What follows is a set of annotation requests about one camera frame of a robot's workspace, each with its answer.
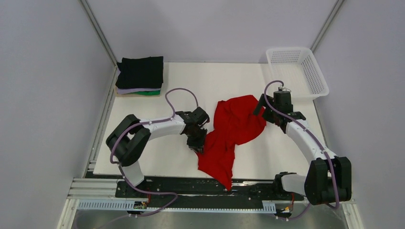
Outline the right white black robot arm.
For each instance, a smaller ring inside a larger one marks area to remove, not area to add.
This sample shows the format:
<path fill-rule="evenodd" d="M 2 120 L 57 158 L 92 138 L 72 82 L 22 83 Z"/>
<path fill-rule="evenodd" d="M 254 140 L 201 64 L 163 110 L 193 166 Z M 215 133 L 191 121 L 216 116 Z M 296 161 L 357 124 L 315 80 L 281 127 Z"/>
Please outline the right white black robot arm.
<path fill-rule="evenodd" d="M 275 176 L 273 194 L 285 199 L 292 192 L 305 196 L 310 204 L 338 204 L 352 198 L 352 164 L 329 150 L 311 131 L 302 112 L 294 111 L 289 91 L 262 94 L 253 112 L 278 126 L 294 141 L 309 163 L 305 176 L 281 172 Z"/>

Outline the red t shirt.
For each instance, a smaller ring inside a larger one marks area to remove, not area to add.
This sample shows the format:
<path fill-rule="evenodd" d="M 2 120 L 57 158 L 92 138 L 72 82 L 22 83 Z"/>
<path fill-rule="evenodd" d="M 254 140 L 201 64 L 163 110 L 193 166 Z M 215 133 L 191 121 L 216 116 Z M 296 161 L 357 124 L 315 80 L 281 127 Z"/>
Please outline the red t shirt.
<path fill-rule="evenodd" d="M 198 153 L 198 169 L 216 179 L 226 190 L 232 188 L 235 147 L 257 138 L 266 127 L 259 114 L 254 115 L 258 100 L 244 95 L 221 100 L 213 118 L 213 131 L 207 134 L 203 153 Z"/>

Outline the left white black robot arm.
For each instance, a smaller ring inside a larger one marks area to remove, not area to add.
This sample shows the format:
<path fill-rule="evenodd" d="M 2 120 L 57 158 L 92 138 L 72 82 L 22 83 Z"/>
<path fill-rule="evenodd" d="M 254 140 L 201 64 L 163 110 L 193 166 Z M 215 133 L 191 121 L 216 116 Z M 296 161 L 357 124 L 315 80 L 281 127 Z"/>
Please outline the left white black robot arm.
<path fill-rule="evenodd" d="M 128 191 L 141 197 L 146 192 L 146 184 L 139 158 L 148 141 L 167 135 L 186 135 L 188 148 L 203 154 L 208 131 L 204 125 L 209 121 L 208 114 L 200 107 L 194 111 L 177 111 L 174 116 L 162 119 L 138 119 L 129 114 L 106 139 L 110 162 L 118 164 L 123 178 L 129 181 Z"/>

